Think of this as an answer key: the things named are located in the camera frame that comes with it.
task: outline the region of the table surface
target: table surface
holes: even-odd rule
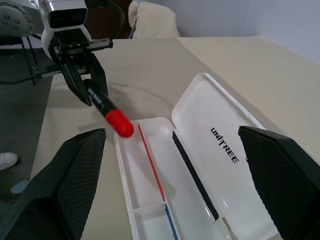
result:
[[[255,46],[256,55],[260,58],[255,56],[252,50],[249,50],[248,53],[243,49],[250,49],[250,45],[252,46],[254,42],[255,44],[261,42],[267,51],[277,49],[277,46],[271,46],[265,40],[256,38],[253,43],[248,41],[250,44],[239,40],[238,42],[243,45],[242,50],[239,50],[241,47],[239,49],[233,47],[233,51],[231,51],[229,48],[232,48],[235,42],[231,41],[226,44],[227,41],[221,39],[216,44],[220,44],[220,47],[224,46],[224,50],[218,50],[219,46],[213,47],[208,52],[215,54],[216,58],[214,55],[210,55],[207,59],[203,59],[201,55],[195,56],[202,50],[197,50],[197,45],[190,41],[193,39],[119,39],[114,41],[112,49],[97,51],[95,54],[104,68],[110,99],[130,120],[154,117],[165,117],[171,120],[173,107],[193,77],[197,73],[209,73],[262,125],[276,132],[288,131],[287,128],[283,130],[275,124],[275,122],[282,123],[279,119],[284,119],[284,114],[287,113],[277,112],[280,111],[279,108],[276,108],[275,113],[267,111],[271,109],[269,104],[275,105],[275,107],[281,104],[279,102],[277,104],[277,101],[275,102],[273,99],[276,98],[279,101],[279,97],[272,96],[272,101],[266,102],[270,96],[261,92],[261,89],[266,89],[273,90],[274,94],[279,94],[277,89],[272,89],[267,84],[268,81],[262,86],[255,83],[254,76],[249,73],[245,74],[241,69],[241,66],[245,65],[243,63],[245,61],[239,65],[240,59],[249,59],[252,64],[254,64],[254,59],[260,59],[259,63],[262,65],[256,63],[251,68],[247,66],[245,71],[250,72],[250,69],[257,69],[266,74],[268,71],[266,72],[264,67],[268,68],[273,63],[267,62],[268,65],[263,66],[263,57],[261,56],[264,54],[261,53],[261,49]],[[280,54],[286,55],[288,53],[281,50]],[[291,59],[295,56],[285,56],[285,58]],[[270,69],[270,72],[275,75],[273,69]],[[268,79],[267,76],[257,75],[257,71],[254,74],[258,80]],[[246,91],[250,86],[258,91],[255,91],[255,94]],[[82,239],[132,239],[115,150],[114,131],[94,106],[88,107],[78,100],[68,89],[61,74],[56,75],[52,81],[31,176],[36,175],[50,162],[64,141],[79,133],[96,128],[106,128],[107,140],[96,195]]]

